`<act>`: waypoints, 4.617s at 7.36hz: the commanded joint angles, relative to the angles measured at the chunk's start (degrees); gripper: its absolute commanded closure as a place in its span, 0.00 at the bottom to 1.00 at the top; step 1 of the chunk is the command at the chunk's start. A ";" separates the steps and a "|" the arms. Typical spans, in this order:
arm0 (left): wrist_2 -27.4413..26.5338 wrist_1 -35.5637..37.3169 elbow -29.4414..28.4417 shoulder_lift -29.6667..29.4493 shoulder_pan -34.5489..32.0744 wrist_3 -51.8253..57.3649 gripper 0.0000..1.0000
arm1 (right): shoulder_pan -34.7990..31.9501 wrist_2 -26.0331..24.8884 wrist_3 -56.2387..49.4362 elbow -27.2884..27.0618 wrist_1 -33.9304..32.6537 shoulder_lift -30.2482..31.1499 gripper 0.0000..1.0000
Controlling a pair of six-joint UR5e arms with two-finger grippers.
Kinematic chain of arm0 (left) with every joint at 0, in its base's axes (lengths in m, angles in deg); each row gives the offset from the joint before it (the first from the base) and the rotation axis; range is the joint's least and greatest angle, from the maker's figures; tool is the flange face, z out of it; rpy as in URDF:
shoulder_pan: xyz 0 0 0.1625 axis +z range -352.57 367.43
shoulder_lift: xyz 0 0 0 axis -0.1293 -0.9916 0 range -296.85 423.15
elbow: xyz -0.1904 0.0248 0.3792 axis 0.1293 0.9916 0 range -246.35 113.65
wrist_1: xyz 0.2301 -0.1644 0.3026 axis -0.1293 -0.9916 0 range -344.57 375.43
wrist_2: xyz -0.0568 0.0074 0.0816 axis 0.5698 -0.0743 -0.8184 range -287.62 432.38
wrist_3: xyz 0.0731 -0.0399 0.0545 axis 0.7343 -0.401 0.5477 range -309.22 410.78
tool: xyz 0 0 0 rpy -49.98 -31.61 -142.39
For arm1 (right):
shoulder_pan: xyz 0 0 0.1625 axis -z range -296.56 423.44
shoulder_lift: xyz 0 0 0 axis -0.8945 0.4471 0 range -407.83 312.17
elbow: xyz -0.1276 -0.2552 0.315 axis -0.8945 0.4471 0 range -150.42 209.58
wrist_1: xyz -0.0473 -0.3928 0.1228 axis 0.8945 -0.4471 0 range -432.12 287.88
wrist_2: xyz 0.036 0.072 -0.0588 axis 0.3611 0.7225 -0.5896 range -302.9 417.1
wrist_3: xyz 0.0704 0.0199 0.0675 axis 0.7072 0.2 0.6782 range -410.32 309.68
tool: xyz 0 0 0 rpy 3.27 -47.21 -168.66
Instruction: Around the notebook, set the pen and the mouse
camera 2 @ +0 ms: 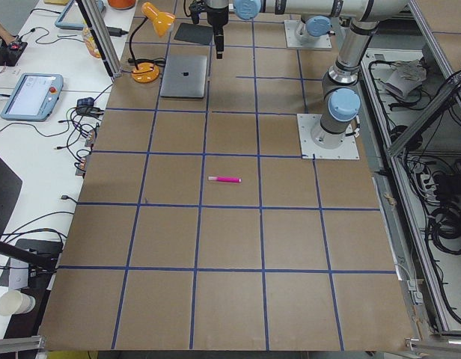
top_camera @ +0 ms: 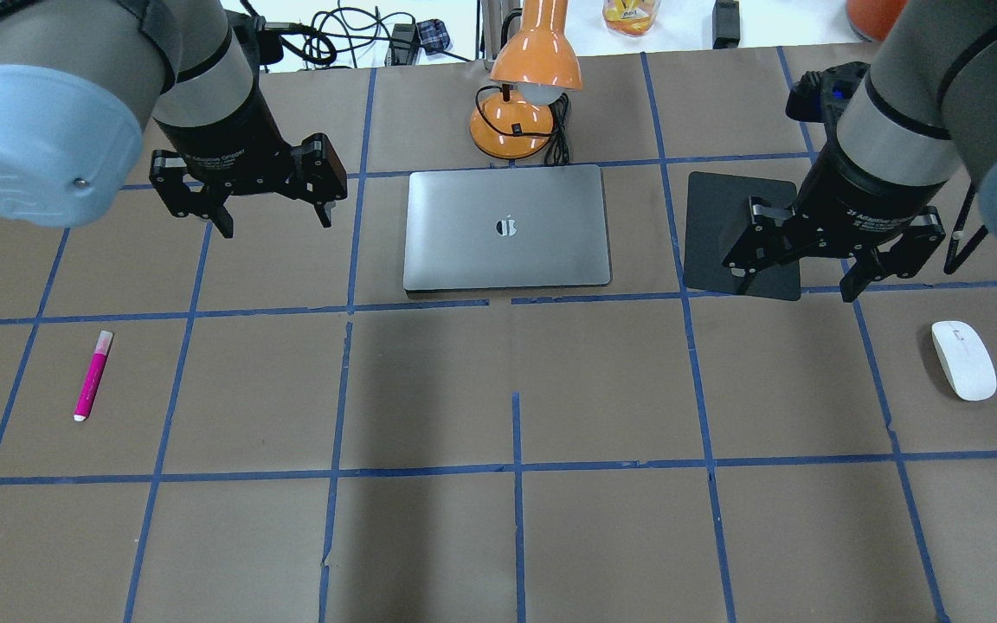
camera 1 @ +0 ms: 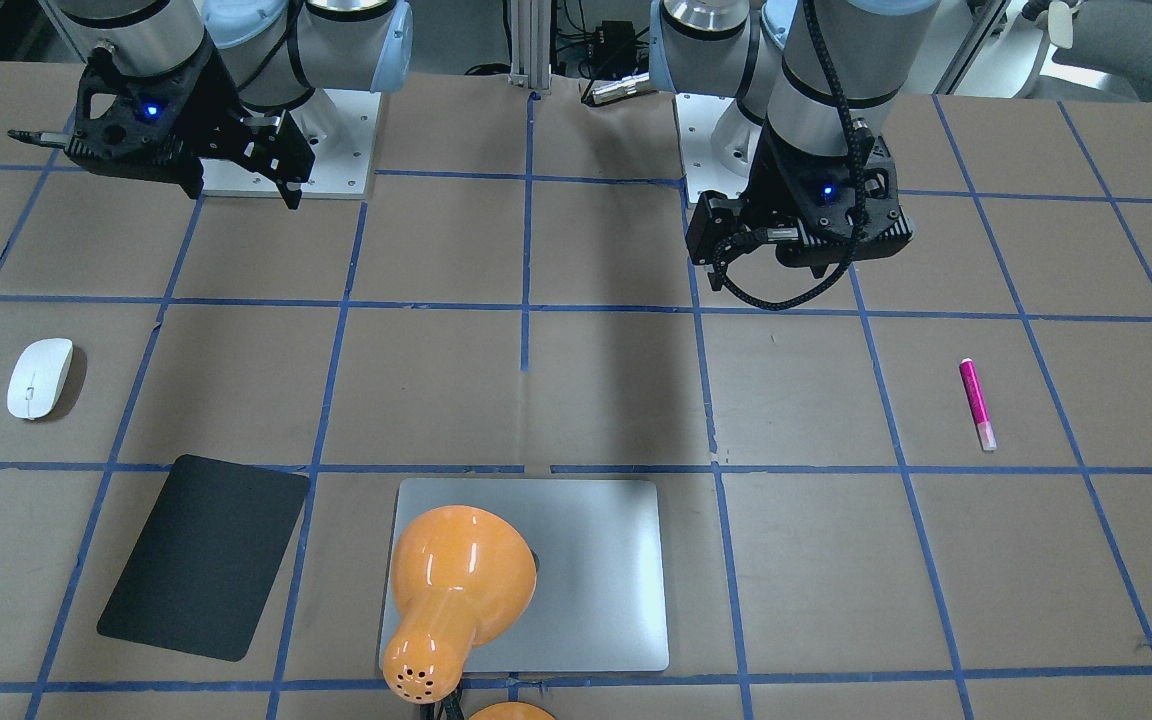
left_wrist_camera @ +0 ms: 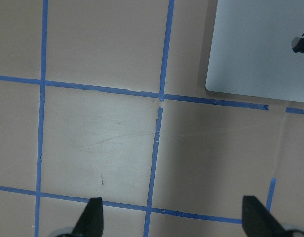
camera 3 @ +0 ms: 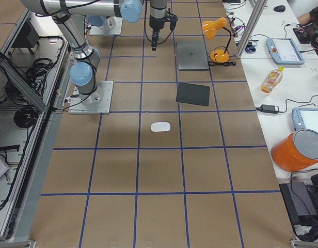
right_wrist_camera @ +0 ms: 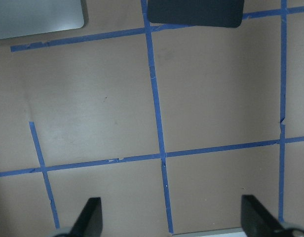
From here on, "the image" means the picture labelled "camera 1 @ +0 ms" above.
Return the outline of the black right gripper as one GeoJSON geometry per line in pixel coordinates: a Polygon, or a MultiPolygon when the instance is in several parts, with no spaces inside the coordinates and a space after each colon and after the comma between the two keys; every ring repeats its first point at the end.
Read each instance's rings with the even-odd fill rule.
{"type": "Polygon", "coordinates": [[[177,68],[129,76],[115,47],[97,44],[79,78],[76,119],[68,132],[9,129],[14,141],[65,156],[96,176],[204,190],[202,159],[232,161],[270,179],[289,210],[314,168],[314,150],[288,111],[256,118],[244,108],[218,50],[202,41],[177,68]]]}

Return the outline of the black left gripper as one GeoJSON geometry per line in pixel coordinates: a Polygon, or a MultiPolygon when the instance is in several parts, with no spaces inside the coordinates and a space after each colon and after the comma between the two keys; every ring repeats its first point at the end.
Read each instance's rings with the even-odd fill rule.
{"type": "Polygon", "coordinates": [[[865,199],[861,238],[854,240],[855,187],[846,158],[826,158],[791,147],[764,131],[756,145],[748,187],[735,199],[704,191],[685,233],[695,265],[714,279],[727,276],[738,256],[776,247],[776,262],[812,270],[823,278],[831,264],[890,258],[914,238],[914,220],[900,206],[897,173],[882,137],[861,131],[867,150],[861,190],[865,199]]]}

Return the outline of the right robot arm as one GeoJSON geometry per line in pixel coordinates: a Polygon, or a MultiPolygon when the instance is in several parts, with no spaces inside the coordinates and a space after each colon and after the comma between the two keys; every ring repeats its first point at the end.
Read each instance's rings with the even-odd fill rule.
{"type": "Polygon", "coordinates": [[[59,1],[88,50],[65,131],[10,129],[189,199],[361,200],[384,94],[404,85],[407,1],[59,1]]]}

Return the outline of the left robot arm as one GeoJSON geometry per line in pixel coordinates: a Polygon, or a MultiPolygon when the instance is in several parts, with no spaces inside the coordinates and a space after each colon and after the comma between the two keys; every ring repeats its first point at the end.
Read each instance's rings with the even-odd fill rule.
{"type": "Polygon", "coordinates": [[[652,85],[675,94],[694,265],[721,290],[772,249],[788,268],[890,258],[914,238],[886,122],[933,1],[655,1],[652,85]]]}

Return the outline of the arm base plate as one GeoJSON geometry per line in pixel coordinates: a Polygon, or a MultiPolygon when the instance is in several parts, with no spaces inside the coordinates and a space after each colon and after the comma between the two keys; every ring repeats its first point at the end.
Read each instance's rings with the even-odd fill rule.
{"type": "MultiPolygon", "coordinates": [[[[302,200],[362,200],[372,173],[378,119],[385,94],[320,88],[291,111],[291,118],[314,150],[314,168],[300,187],[302,200]]],[[[232,199],[274,199],[270,179],[237,164],[204,160],[204,196],[232,199]]]]}
{"type": "Polygon", "coordinates": [[[704,191],[735,197],[745,190],[760,128],[732,97],[676,94],[679,149],[687,202],[704,191]]]}

